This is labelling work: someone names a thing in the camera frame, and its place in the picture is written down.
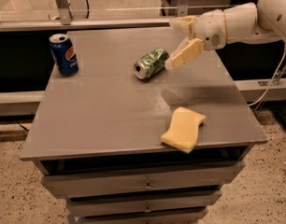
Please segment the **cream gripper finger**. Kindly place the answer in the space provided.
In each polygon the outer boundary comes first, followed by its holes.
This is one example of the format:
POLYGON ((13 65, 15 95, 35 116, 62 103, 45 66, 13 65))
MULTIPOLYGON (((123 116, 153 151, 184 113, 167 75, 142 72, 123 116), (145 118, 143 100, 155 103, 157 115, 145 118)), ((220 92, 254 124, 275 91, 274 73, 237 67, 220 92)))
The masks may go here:
POLYGON ((186 62, 198 57, 204 50, 205 44, 199 38, 190 40, 188 37, 182 40, 176 50, 165 61, 164 68, 173 70, 186 62))
POLYGON ((195 37, 194 23, 197 17, 194 15, 176 17, 169 21, 169 25, 174 29, 183 32, 188 37, 195 37))

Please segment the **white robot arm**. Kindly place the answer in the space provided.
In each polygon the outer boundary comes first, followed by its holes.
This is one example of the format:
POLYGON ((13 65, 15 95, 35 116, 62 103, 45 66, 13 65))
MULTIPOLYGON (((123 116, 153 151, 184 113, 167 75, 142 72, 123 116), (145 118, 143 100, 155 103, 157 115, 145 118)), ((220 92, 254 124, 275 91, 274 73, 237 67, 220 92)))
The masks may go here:
POLYGON ((164 63, 173 70, 202 51, 222 49, 232 43, 264 44, 281 40, 286 45, 286 0, 258 0, 200 16, 176 17, 169 25, 185 38, 164 63))

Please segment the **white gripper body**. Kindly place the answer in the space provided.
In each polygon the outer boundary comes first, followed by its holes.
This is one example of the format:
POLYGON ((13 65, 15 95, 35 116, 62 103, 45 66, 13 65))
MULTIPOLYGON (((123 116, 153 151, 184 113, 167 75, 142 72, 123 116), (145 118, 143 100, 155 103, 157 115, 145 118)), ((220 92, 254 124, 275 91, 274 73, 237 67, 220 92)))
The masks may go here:
POLYGON ((222 49, 226 45, 225 16, 216 9, 202 14, 193 24, 193 33, 205 44, 205 50, 222 49))

